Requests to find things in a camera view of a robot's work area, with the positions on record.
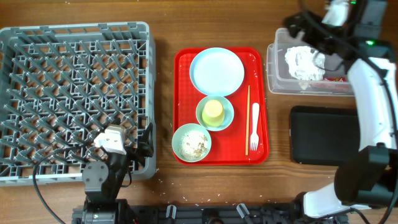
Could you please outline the white napkin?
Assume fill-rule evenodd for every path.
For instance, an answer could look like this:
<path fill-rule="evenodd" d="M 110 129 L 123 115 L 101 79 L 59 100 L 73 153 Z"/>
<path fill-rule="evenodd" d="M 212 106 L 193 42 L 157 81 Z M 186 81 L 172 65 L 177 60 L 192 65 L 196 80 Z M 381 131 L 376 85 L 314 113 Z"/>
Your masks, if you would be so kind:
<path fill-rule="evenodd" d="M 322 81 L 325 59 L 324 54 L 309 46 L 291 47 L 285 53 L 290 76 L 297 80 Z"/>

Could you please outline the green bowl with food scraps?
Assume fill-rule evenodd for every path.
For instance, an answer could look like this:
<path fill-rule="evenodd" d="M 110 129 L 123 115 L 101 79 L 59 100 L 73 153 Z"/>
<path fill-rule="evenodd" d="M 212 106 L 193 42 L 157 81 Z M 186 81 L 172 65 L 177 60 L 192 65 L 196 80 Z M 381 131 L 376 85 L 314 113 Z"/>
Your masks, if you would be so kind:
<path fill-rule="evenodd" d="M 211 136 L 199 124 L 184 124 L 174 132 L 172 149 L 175 156 L 183 162 L 198 162 L 209 154 L 211 150 Z"/>

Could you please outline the red snack wrapper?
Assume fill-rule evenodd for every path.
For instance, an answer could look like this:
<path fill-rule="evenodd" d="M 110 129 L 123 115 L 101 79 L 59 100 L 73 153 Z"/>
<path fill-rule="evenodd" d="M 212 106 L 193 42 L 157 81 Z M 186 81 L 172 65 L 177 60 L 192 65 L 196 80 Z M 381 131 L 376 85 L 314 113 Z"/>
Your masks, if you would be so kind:
<path fill-rule="evenodd" d="M 351 85 L 346 83 L 345 77 L 324 78 L 322 82 L 313 83 L 310 86 L 335 91 L 350 91 L 351 89 Z"/>

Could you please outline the yellow plastic cup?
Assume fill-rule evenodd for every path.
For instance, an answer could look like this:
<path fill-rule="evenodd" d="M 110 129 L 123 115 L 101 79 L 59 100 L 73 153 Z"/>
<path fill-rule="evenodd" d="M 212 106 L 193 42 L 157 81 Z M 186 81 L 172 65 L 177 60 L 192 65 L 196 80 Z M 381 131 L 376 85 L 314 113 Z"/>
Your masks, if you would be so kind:
<path fill-rule="evenodd" d="M 224 121 L 224 107 L 222 103 L 218 100 L 206 102 L 201 117 L 207 126 L 221 126 Z"/>

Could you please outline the light blue bowl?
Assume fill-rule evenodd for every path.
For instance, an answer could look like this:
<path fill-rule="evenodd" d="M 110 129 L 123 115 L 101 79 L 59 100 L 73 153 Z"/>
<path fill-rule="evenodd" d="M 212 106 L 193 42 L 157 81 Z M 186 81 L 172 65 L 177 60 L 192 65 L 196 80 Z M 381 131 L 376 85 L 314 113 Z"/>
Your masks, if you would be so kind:
<path fill-rule="evenodd" d="M 222 103 L 222 105 L 224 107 L 224 121 L 221 126 L 210 127 L 210 126 L 207 126 L 202 120 L 201 115 L 202 115 L 203 108 L 205 106 L 205 103 L 210 100 L 218 100 Z M 233 108 L 232 104 L 230 103 L 230 101 L 227 100 L 223 96 L 206 96 L 199 102 L 199 104 L 197 104 L 196 117 L 197 117 L 197 121 L 199 122 L 199 124 L 202 125 L 204 128 L 206 128 L 207 130 L 222 131 L 222 130 L 226 129 L 233 122 L 234 108 Z"/>

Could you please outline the light blue plate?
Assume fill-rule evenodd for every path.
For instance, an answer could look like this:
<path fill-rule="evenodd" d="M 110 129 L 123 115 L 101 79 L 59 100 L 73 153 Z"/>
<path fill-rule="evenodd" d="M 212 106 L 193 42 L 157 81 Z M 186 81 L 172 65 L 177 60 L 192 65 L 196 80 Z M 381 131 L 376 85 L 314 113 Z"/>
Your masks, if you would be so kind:
<path fill-rule="evenodd" d="M 220 47 L 202 50 L 189 68 L 193 86 L 204 95 L 228 96 L 244 80 L 244 65 L 232 51 Z"/>

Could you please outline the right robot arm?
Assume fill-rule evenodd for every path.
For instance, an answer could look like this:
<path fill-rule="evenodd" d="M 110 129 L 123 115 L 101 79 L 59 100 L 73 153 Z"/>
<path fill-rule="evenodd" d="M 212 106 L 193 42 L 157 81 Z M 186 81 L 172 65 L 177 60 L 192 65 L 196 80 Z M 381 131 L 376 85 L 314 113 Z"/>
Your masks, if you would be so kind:
<path fill-rule="evenodd" d="M 387 1 L 331 1 L 324 17 L 303 1 L 299 6 L 284 27 L 321 53 L 342 58 L 356 100 L 360 144 L 332 184 L 296 197 L 291 216 L 312 223 L 384 208 L 387 220 L 397 206 L 396 57 L 391 43 L 379 39 Z"/>

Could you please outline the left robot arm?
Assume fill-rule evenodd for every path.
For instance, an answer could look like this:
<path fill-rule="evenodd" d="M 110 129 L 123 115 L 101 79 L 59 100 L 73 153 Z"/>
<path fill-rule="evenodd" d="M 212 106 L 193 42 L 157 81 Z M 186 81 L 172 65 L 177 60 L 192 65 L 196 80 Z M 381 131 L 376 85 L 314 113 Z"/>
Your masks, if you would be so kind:
<path fill-rule="evenodd" d="M 73 223 L 139 223 L 126 199 L 118 199 L 126 175 L 132 177 L 132 161 L 143 163 L 154 155 L 153 124 L 149 124 L 136 147 L 125 145 L 126 129 L 111 124 L 94 139 L 97 148 L 108 156 L 104 162 L 89 163 L 83 170 L 86 199 L 81 210 L 75 209 Z"/>

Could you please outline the grey dishwasher rack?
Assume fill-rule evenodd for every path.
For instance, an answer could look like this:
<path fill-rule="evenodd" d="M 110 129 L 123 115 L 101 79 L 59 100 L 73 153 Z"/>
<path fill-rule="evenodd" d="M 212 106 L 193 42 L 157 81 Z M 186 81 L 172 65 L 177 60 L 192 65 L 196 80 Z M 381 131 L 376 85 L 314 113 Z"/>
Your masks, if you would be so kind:
<path fill-rule="evenodd" d="M 81 180 L 110 124 L 137 146 L 155 127 L 155 41 L 145 22 L 1 30 L 1 185 Z"/>

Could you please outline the clear plastic bin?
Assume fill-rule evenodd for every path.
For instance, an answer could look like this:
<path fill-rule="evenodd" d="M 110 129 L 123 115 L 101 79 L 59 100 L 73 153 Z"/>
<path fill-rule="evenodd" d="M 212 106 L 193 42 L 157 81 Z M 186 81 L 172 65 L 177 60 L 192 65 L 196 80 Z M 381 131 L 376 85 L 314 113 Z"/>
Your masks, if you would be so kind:
<path fill-rule="evenodd" d="M 279 28 L 275 32 L 275 40 L 267 48 L 267 82 L 271 93 L 282 95 L 316 95 L 316 96 L 353 96 L 352 87 L 350 91 L 335 91 L 321 88 L 313 88 L 310 85 L 322 81 L 297 80 L 290 76 L 289 67 L 285 61 L 285 53 L 288 48 L 306 45 L 305 42 L 291 37 L 286 28 Z M 323 78 L 345 77 L 345 70 L 340 67 L 334 68 L 342 61 L 337 55 L 325 56 L 325 74 Z"/>

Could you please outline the red plastic tray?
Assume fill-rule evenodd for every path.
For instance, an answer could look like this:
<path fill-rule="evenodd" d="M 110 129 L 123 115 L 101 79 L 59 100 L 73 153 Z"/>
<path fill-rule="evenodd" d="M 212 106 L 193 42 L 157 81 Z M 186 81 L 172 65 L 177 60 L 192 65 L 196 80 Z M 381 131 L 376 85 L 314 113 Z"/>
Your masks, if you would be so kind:
<path fill-rule="evenodd" d="M 173 131 L 188 123 L 197 123 L 196 107 L 205 96 L 192 84 L 189 68 L 201 48 L 180 50 L 174 59 L 174 111 Z M 243 84 L 226 98 L 234 108 L 232 123 L 222 131 L 211 131 L 209 154 L 198 162 L 185 162 L 186 166 L 236 166 L 255 165 L 264 162 L 269 155 L 266 102 L 263 80 L 263 61 L 260 53 L 252 47 L 230 47 L 242 61 L 245 71 Z M 259 144 L 255 151 L 246 152 L 246 112 L 247 100 L 250 104 L 259 103 L 257 134 Z"/>

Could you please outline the black plastic tray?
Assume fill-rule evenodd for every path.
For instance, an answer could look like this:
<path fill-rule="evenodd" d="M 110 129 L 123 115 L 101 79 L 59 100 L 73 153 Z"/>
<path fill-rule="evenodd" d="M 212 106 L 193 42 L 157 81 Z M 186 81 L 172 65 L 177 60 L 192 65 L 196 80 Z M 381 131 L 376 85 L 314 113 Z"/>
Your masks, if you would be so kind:
<path fill-rule="evenodd" d="M 290 110 L 291 158 L 299 164 L 340 166 L 359 150 L 355 109 L 294 106 Z"/>

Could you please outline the wooden chopstick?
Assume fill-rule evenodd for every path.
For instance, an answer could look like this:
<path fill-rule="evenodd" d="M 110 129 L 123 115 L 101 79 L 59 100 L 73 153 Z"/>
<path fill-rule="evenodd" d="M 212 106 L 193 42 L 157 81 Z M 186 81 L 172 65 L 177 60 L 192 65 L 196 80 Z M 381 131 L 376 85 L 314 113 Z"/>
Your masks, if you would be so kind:
<path fill-rule="evenodd" d="M 246 138 L 245 138 L 245 156 L 249 155 L 249 120 L 250 120 L 250 85 L 248 85 L 246 102 Z"/>

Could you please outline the white plastic fork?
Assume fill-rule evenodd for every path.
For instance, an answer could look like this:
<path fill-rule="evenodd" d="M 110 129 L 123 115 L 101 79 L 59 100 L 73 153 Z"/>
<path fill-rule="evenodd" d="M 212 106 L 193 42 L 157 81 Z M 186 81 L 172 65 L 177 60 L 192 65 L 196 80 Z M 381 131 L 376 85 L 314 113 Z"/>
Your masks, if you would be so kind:
<path fill-rule="evenodd" d="M 257 125 L 259 120 L 259 103 L 252 105 L 252 133 L 250 136 L 250 150 L 256 151 L 259 144 L 259 136 L 257 134 Z"/>

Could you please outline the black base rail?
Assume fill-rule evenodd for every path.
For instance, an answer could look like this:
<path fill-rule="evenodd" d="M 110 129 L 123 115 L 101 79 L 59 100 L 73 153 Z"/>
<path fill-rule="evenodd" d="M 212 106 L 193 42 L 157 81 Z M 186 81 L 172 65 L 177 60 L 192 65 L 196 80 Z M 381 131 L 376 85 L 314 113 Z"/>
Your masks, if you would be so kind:
<path fill-rule="evenodd" d="M 263 206 L 246 206 L 240 212 L 238 210 L 237 205 L 212 207 L 131 206 L 128 210 L 117 207 L 76 208 L 72 213 L 72 223 L 304 223 L 303 220 L 292 221 L 290 219 L 287 203 L 266 203 Z"/>

